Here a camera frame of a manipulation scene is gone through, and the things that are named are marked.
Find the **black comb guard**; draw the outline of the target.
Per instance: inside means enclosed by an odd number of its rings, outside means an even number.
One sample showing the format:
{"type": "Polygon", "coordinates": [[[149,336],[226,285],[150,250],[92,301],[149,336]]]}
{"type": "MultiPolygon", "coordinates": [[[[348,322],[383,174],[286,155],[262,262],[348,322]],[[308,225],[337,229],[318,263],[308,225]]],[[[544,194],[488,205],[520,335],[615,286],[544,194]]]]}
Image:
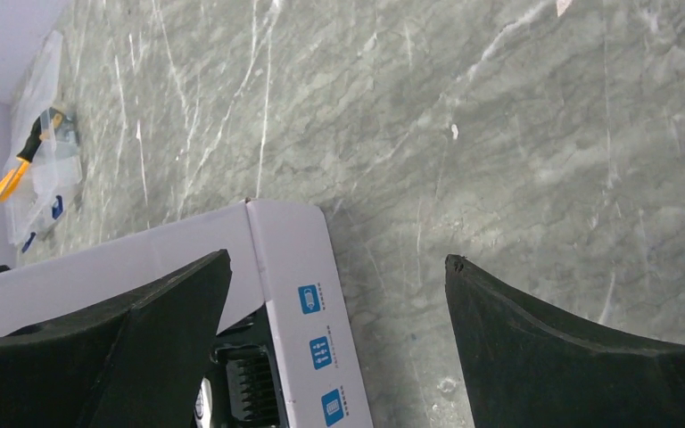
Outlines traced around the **black comb guard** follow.
{"type": "Polygon", "coordinates": [[[230,416],[234,427],[276,427],[279,406],[266,351],[258,347],[223,350],[218,362],[227,380],[230,416]]]}

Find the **black silver hair clipper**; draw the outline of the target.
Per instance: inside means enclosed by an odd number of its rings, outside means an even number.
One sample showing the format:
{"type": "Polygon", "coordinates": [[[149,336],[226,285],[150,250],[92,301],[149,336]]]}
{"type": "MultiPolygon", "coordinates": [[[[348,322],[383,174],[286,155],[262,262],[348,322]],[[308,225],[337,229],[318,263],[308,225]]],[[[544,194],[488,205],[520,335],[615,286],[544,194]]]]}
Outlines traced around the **black silver hair clipper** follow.
{"type": "Polygon", "coordinates": [[[213,415],[213,397],[210,381],[202,378],[200,389],[194,404],[194,422],[197,428],[211,428],[213,415]]]}

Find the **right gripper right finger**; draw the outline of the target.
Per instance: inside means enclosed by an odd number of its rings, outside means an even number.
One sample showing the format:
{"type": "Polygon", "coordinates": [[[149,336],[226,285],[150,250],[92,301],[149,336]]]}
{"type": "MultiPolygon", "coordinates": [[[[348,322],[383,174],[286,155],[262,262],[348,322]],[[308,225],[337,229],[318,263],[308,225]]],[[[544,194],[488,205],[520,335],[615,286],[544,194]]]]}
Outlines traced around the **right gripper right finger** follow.
{"type": "Polygon", "coordinates": [[[478,427],[685,427],[685,345],[562,310],[449,255],[445,293],[478,427]]]}

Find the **white hair clipper box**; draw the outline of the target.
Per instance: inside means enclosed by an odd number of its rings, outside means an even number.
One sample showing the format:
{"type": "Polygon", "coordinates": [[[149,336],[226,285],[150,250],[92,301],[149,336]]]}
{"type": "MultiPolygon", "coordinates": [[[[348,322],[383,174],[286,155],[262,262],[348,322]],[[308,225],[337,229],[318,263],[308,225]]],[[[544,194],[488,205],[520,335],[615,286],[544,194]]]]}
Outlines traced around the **white hair clipper box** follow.
{"type": "Polygon", "coordinates": [[[210,363],[212,427],[234,427],[218,353],[258,347],[276,427],[369,427],[372,417],[325,217],[254,200],[0,273],[0,337],[149,284],[214,251],[231,279],[210,363]]]}

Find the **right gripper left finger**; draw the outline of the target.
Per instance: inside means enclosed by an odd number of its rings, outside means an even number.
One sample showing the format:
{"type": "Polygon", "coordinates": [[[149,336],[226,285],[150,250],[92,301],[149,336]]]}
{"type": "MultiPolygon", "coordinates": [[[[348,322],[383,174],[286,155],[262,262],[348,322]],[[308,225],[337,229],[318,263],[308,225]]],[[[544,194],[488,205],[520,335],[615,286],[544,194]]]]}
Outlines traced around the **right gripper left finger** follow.
{"type": "Polygon", "coordinates": [[[231,279],[214,251],[0,337],[0,427],[187,427],[231,279]]]}

